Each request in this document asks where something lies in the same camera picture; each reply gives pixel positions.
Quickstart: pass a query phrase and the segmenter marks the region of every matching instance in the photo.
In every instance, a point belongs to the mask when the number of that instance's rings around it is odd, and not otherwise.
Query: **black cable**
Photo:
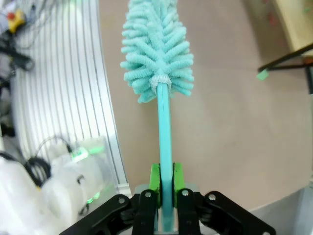
[[[11,154],[7,152],[0,151],[0,156],[6,160],[18,162]]]
[[[0,156],[8,161],[19,162],[11,154],[4,151],[0,151]],[[51,177],[51,166],[44,159],[30,158],[26,163],[22,165],[24,166],[25,170],[27,171],[35,185],[39,187],[41,187],[44,182]]]
[[[62,140],[62,142],[63,142],[63,143],[66,145],[66,147],[67,147],[67,151],[68,151],[69,153],[71,153],[71,152],[73,151],[72,148],[71,148],[71,146],[70,146],[70,144],[69,144],[63,137],[61,137],[61,136],[51,136],[51,137],[48,137],[48,138],[46,138],[44,141],[41,142],[41,144],[40,144],[39,147],[38,147],[38,150],[36,151],[36,154],[34,155],[35,157],[38,156],[38,154],[39,154],[41,148],[42,148],[48,141],[50,141],[50,140]]]

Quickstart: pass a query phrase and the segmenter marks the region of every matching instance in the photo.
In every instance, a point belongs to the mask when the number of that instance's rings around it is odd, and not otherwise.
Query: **white plastic object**
[[[82,152],[48,179],[42,192],[50,210],[69,227],[78,220],[87,201],[111,185],[110,165],[105,158]]]
[[[65,228],[18,162],[0,163],[0,231],[10,235],[56,235]]]

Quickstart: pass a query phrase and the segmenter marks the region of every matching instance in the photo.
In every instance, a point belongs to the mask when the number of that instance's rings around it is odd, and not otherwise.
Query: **green tape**
[[[260,72],[256,77],[257,77],[259,80],[264,81],[264,80],[267,79],[267,77],[268,77],[268,71],[267,71],[267,70],[263,70],[263,71]]]

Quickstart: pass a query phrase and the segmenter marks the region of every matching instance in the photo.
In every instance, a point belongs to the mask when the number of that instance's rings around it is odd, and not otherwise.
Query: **wire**
[[[0,151],[0,156],[6,160],[18,162],[11,154],[7,152]]]
[[[42,158],[30,158],[24,167],[35,185],[41,187],[51,177],[51,165]]]
[[[63,137],[61,137],[61,136],[51,136],[51,137],[48,137],[44,141],[41,142],[41,144],[38,147],[38,150],[36,151],[36,154],[34,155],[35,157],[38,156],[41,148],[50,140],[62,140],[62,142],[66,145],[68,152],[71,153],[73,151],[71,146],[70,146],[70,144]]]
[[[43,5],[42,5],[42,8],[41,8],[41,10],[40,10],[40,13],[39,13],[38,16],[34,19],[34,22],[32,22],[31,25],[24,27],[24,29],[27,29],[28,27],[33,26],[33,25],[35,24],[35,22],[37,21],[37,19],[40,18],[42,12],[44,11],[45,2],[46,2],[46,1],[44,1]],[[30,48],[35,44],[36,39],[37,39],[37,37],[38,37],[38,35],[39,35],[41,29],[46,25],[48,19],[51,17],[51,15],[52,15],[52,9],[53,9],[53,7],[56,5],[56,2],[57,2],[57,0],[54,0],[54,2],[51,4],[50,9],[49,9],[49,13],[48,13],[48,15],[45,17],[44,22],[41,23],[40,25],[37,25],[36,27],[30,29],[30,30],[35,30],[36,28],[38,29],[37,32],[36,32],[36,34],[35,34],[35,36],[33,37],[32,42],[31,42],[29,45],[27,45],[27,46],[20,46],[20,45],[18,45],[18,44],[16,43],[16,40],[15,40],[15,47],[16,47],[16,48],[26,50],[26,49],[30,49]]]

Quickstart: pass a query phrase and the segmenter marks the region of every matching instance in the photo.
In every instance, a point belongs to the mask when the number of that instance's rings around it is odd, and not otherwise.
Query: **green gripper pad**
[[[153,163],[151,166],[149,189],[157,193],[157,206],[161,207],[161,177],[160,164]]]
[[[174,173],[174,206],[177,207],[177,193],[179,190],[185,188],[184,172],[181,163],[173,164]]]

